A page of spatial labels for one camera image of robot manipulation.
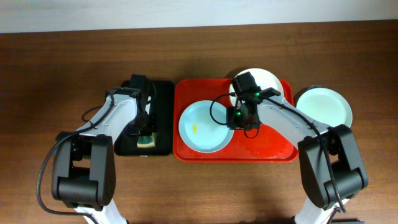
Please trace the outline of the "light blue plate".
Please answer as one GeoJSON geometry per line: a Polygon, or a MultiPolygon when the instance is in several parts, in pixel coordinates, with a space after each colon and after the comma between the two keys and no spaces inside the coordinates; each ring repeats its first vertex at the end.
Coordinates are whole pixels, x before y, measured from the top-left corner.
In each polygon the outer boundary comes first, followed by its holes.
{"type": "Polygon", "coordinates": [[[190,149],[210,154],[222,150],[233,138],[234,131],[225,122],[225,106],[210,100],[201,100],[182,112],[178,131],[190,149]]]}

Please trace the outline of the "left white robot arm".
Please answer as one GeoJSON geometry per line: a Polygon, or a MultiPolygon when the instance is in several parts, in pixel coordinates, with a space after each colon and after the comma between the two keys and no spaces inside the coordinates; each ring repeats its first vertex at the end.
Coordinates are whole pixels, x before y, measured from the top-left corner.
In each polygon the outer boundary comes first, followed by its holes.
{"type": "Polygon", "coordinates": [[[52,196],[73,209],[71,216],[83,216],[88,223],[128,222],[113,200],[114,155],[130,156],[137,148],[155,94],[137,85],[108,91],[82,127],[57,136],[49,153],[54,157],[52,196]]]}

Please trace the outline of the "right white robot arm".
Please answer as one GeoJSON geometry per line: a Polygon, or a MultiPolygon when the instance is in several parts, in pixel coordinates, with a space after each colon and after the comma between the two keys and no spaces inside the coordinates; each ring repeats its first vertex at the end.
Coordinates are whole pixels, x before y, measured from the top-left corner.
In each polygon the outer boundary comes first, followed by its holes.
{"type": "Polygon", "coordinates": [[[369,178],[353,132],[331,127],[304,114],[275,89],[236,92],[241,117],[253,115],[298,149],[301,180],[307,195],[289,223],[331,223],[345,203],[364,190],[369,178]]]}

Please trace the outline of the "pale green plate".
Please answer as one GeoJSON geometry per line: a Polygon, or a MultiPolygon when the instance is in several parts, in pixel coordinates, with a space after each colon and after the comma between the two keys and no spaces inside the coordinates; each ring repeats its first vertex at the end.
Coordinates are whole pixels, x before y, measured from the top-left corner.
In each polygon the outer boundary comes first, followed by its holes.
{"type": "Polygon", "coordinates": [[[321,85],[308,86],[294,95],[295,107],[309,117],[335,127],[351,127],[353,112],[338,92],[321,85]]]}

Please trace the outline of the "green yellow sponge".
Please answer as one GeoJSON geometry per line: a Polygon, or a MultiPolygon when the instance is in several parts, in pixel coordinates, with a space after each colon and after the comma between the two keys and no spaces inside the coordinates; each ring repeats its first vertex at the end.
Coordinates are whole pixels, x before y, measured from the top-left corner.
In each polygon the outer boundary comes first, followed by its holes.
{"type": "Polygon", "coordinates": [[[137,140],[138,148],[152,148],[155,147],[156,133],[152,133],[151,135],[139,136],[137,140]]]}

